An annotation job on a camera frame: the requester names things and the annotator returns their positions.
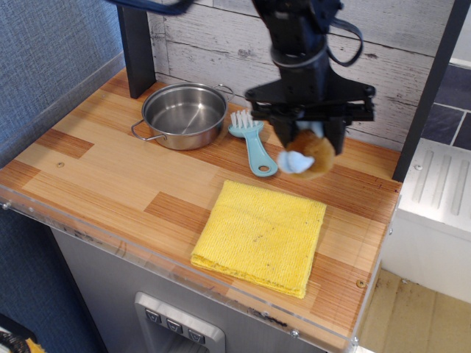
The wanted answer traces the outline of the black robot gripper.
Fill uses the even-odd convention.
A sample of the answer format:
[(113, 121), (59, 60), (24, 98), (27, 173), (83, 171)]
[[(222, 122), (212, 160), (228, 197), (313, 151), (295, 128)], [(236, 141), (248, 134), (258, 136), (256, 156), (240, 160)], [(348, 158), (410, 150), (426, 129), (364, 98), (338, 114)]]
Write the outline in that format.
[(245, 98), (255, 119), (271, 122), (284, 148), (299, 133), (297, 121), (321, 121), (335, 154), (341, 154), (347, 123), (375, 118), (373, 86), (338, 75), (327, 57), (279, 70), (278, 80), (250, 88)]

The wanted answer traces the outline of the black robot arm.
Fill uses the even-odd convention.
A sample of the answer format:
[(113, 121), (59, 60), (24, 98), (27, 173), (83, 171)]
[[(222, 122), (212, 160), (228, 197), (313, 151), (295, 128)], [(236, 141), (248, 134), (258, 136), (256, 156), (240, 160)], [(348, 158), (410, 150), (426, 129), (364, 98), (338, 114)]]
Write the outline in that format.
[(268, 121), (283, 146), (316, 121), (335, 153), (341, 154), (346, 128), (373, 121), (375, 88), (339, 76), (327, 42), (332, 26), (360, 36), (354, 25), (336, 17), (341, 1), (254, 1), (269, 30), (270, 54), (280, 79), (245, 93), (252, 117)]

